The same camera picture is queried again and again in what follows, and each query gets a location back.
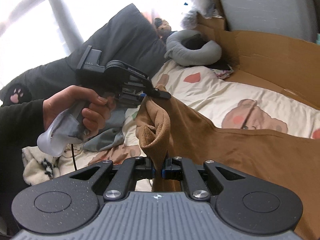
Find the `black sleeved left forearm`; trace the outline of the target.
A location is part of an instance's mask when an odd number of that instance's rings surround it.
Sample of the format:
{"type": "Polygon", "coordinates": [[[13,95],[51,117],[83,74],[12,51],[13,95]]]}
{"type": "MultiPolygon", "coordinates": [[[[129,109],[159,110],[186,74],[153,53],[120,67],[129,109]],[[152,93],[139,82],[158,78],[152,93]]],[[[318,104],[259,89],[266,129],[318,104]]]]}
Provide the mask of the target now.
{"type": "Polygon", "coordinates": [[[10,235],[18,232],[12,201],[27,187],[22,177],[21,149],[35,146],[43,131],[43,100],[1,107],[1,217],[10,235]]]}

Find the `person's left hand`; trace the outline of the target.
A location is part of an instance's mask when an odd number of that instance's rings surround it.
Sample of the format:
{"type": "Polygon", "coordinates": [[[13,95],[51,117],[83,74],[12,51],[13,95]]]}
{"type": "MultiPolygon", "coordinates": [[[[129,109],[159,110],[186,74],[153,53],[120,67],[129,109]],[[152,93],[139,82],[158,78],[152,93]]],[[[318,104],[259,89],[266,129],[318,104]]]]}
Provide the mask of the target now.
{"type": "Polygon", "coordinates": [[[111,117],[116,103],[112,97],[103,98],[92,89],[75,85],[69,86],[43,101],[44,129],[47,130],[61,112],[81,100],[89,102],[89,106],[81,112],[83,124],[89,131],[87,136],[97,135],[98,131],[104,128],[106,120],[111,117]]]}

